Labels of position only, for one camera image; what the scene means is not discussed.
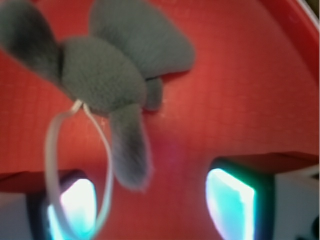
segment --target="red container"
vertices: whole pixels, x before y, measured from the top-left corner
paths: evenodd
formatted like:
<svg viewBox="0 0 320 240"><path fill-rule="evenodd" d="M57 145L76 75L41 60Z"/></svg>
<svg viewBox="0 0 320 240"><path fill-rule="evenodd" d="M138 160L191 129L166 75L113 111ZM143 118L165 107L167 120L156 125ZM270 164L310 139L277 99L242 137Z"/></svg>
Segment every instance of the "red container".
<svg viewBox="0 0 320 240"><path fill-rule="evenodd" d="M319 152L319 32L295 0L151 0L196 48L187 73L164 76L160 111L144 112L148 190L114 186L98 239L219 239L205 202L217 156ZM58 40L88 33L92 0L39 0ZM42 171L51 119L72 102L0 52L0 173ZM108 120L99 118L107 136ZM103 192L106 155L83 112L59 138L61 169Z"/></svg>

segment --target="red surface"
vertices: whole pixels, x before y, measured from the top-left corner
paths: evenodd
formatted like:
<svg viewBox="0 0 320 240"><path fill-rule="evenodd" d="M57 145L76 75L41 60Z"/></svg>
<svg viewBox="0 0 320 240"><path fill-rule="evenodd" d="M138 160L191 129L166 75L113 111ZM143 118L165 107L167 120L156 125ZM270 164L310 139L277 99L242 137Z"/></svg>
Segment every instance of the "red surface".
<svg viewBox="0 0 320 240"><path fill-rule="evenodd" d="M87 34L91 2L38 5L60 40ZM98 239L219 239L205 203L210 162L219 155L318 154L318 87L308 61L260 1L152 2L188 35L197 60L190 72L164 77L161 110L144 113L152 181L145 193L115 183ZM0 172L43 170L49 122L72 102L3 53L0 100ZM108 121L99 122L110 136ZM81 112L61 131L59 166L83 169L101 196L106 156L96 130Z"/></svg>

